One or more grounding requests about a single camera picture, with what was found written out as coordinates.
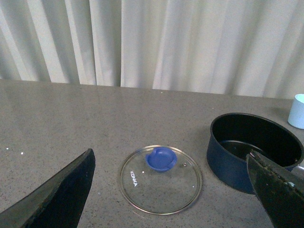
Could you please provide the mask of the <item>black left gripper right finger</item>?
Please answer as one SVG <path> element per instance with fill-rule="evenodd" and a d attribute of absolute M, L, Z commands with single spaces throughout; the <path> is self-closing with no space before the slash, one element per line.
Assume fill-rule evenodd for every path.
<path fill-rule="evenodd" d="M 292 171 L 252 151 L 246 156 L 254 193 L 275 228 L 304 226 L 304 168 Z"/>

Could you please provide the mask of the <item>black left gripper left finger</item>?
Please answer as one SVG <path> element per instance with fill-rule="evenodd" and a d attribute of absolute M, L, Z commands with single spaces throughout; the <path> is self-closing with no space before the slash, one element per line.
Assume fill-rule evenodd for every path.
<path fill-rule="evenodd" d="M 0 214 L 2 228 L 76 228 L 95 172 L 92 149 Z"/>

